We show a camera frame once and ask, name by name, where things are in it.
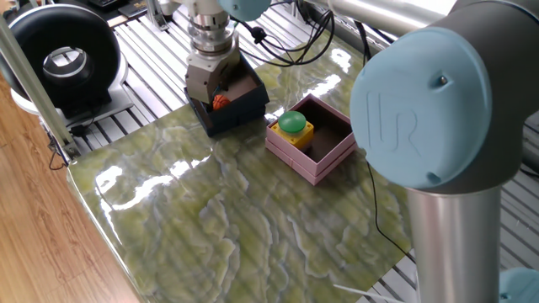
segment metal pole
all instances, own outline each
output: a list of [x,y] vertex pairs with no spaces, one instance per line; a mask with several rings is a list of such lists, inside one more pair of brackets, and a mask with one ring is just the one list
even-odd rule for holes
[[410,189],[408,205],[421,302],[498,302],[501,187],[455,195]]
[[52,135],[58,140],[60,147],[66,148],[69,157],[73,158],[78,153],[73,144],[73,138],[60,116],[56,112],[49,95],[47,95],[40,80],[35,75],[32,66],[20,48],[19,43],[13,36],[11,29],[3,18],[0,18],[0,52],[9,64],[13,73],[21,83],[30,100],[39,110],[41,117],[50,128]]
[[445,15],[395,0],[305,0],[334,13],[364,22],[379,30],[402,36],[433,24]]

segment marble tabletop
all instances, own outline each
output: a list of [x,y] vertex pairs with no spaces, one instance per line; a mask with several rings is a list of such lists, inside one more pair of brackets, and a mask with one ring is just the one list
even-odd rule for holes
[[[266,120],[208,138],[185,106],[69,167],[141,300],[356,302],[333,284],[368,290],[401,259],[376,230],[361,151],[313,187],[264,148],[266,124],[309,93],[348,115],[361,62],[336,39],[311,65],[266,64]],[[375,182],[381,229],[410,249],[405,190]]]

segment black cable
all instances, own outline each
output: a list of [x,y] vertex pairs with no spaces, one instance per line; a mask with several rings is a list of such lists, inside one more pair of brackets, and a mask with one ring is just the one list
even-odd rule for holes
[[371,48],[369,47],[369,41],[367,40],[367,33],[362,23],[354,21],[355,27],[360,31],[361,41],[363,41],[363,66],[365,66],[366,60],[369,61],[372,58]]
[[378,200],[376,199],[376,185],[375,185],[375,182],[374,182],[374,175],[372,174],[371,165],[369,163],[367,163],[367,167],[369,168],[369,174],[371,175],[371,181],[372,181],[372,195],[374,196],[374,211],[375,211],[374,222],[375,222],[375,225],[376,225],[376,229],[378,230],[378,232],[380,232],[380,234],[382,236],[384,236],[389,242],[391,242],[396,248],[398,248],[398,250],[403,252],[404,255],[406,257],[410,258],[410,260],[412,260],[412,262],[414,262],[414,264],[415,264],[414,256],[410,255],[408,252],[405,252],[397,243],[395,243],[395,241],[393,241],[390,237],[386,236],[386,234],[383,233],[380,230],[380,227],[378,225]]
[[56,151],[53,151],[51,161],[49,162],[49,169],[51,171],[58,171],[58,170],[61,170],[64,167],[67,167],[67,165],[65,163],[62,163],[60,167],[52,167],[52,162],[54,161],[55,156],[56,156]]
[[[253,58],[257,59],[257,60],[260,60],[260,61],[262,61],[264,63],[268,63],[268,64],[271,64],[271,65],[280,66],[280,67],[302,66],[302,65],[310,64],[310,63],[314,62],[315,60],[319,59],[323,54],[325,54],[325,52],[331,46],[331,42],[333,41],[333,37],[334,37],[334,33],[335,33],[334,14],[333,14],[332,11],[327,11],[322,16],[321,22],[318,25],[318,27],[313,27],[312,28],[311,35],[309,37],[310,39],[307,42],[307,44],[305,46],[299,48],[299,49],[288,50],[288,49],[282,47],[282,45],[278,46],[278,45],[275,45],[275,44],[265,40],[266,37],[267,37],[267,34],[264,32],[263,29],[252,28],[251,26],[249,26],[248,24],[246,24],[245,22],[242,22],[242,21],[239,21],[239,23],[241,25],[245,26],[245,28],[247,30],[249,30],[249,32],[251,32],[251,35],[255,38],[255,43],[256,44],[260,44],[275,59],[277,59],[279,61],[282,61],[285,64],[278,64],[278,63],[273,63],[273,62],[270,63],[269,61],[266,61],[266,60],[263,60],[263,59],[261,59],[261,58],[259,58],[257,56],[254,56],[253,54],[251,54],[251,53],[249,53],[249,52],[247,52],[245,50],[242,50],[242,52],[244,52],[246,55],[251,56],[251,57],[253,57]],[[305,56],[307,55],[307,53],[311,49],[312,45],[322,36],[323,31],[328,27],[329,23],[331,23],[331,34],[329,36],[327,44],[325,45],[325,47],[323,48],[323,50],[319,54],[314,56],[312,59],[309,59],[308,61],[304,61]],[[295,61],[294,60],[288,60],[286,58],[281,57],[278,54],[275,54],[265,43],[267,43],[268,45],[271,45],[272,47],[276,48],[277,50],[281,50],[281,51],[286,52],[289,57],[290,57],[290,54],[288,54],[289,51],[290,52],[292,52],[292,51],[303,51],[303,53]]]
[[521,168],[520,171],[521,171],[522,173],[524,173],[524,174],[525,174],[526,176],[528,176],[528,177],[539,178],[539,174],[534,173],[534,172],[529,172],[529,171],[525,170],[524,168]]

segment pink box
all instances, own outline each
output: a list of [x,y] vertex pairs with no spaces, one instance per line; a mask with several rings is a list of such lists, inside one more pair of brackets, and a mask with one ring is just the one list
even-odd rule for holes
[[306,152],[295,148],[271,130],[275,121],[266,129],[266,148],[316,185],[356,149],[350,118],[311,94],[290,110],[314,125],[312,146]]

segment black round device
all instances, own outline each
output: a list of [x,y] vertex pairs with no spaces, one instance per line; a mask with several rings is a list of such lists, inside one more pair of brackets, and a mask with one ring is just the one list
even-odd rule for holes
[[[120,66],[120,47],[106,21],[73,5],[36,8],[10,28],[52,103],[66,118],[110,102],[109,86]],[[66,64],[57,63],[63,56]],[[5,59],[0,71],[11,88],[28,98]]]

